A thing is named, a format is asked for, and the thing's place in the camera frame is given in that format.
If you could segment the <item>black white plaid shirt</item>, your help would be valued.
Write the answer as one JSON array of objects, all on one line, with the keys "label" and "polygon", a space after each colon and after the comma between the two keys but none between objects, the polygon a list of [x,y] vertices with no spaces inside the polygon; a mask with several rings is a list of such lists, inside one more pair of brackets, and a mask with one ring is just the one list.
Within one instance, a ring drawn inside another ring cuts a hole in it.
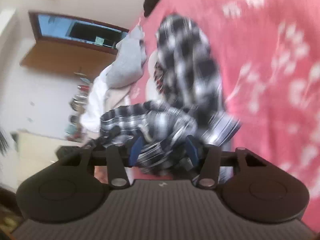
[{"label": "black white plaid shirt", "polygon": [[180,149],[187,136],[222,146],[240,128],[240,122],[225,111],[219,68],[200,27],[190,18],[172,14],[162,20],[156,38],[154,77],[164,100],[120,106],[100,119],[103,144],[114,127],[120,129],[116,136],[120,143],[144,137],[137,165],[153,174],[189,167],[190,158]]}]

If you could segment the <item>white cloth pile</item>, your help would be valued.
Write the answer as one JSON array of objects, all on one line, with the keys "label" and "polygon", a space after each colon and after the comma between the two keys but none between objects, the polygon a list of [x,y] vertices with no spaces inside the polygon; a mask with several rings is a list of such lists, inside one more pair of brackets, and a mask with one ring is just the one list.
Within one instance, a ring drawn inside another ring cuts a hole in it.
[{"label": "white cloth pile", "polygon": [[82,127],[89,132],[99,133],[101,116],[118,106],[127,105],[126,97],[130,90],[131,85],[109,88],[106,83],[106,74],[96,77],[88,96],[85,112],[80,116]]}]

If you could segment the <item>grey folded garment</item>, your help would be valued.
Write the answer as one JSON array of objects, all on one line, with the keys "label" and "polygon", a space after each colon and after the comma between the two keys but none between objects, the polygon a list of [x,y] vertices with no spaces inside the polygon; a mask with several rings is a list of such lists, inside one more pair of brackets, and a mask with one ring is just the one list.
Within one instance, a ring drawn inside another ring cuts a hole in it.
[{"label": "grey folded garment", "polygon": [[117,43],[116,48],[116,59],[106,74],[106,84],[109,88],[131,85],[143,76],[146,51],[141,26],[136,25]]}]

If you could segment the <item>pink floral blanket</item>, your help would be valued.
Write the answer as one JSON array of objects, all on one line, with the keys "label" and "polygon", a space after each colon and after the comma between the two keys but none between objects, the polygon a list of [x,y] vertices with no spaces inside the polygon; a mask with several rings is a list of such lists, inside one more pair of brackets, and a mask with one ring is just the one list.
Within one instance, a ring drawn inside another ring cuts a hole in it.
[{"label": "pink floral blanket", "polygon": [[192,18],[218,61],[232,140],[309,189],[304,223],[319,230],[319,0],[160,0],[141,17],[147,54],[165,16]]}]

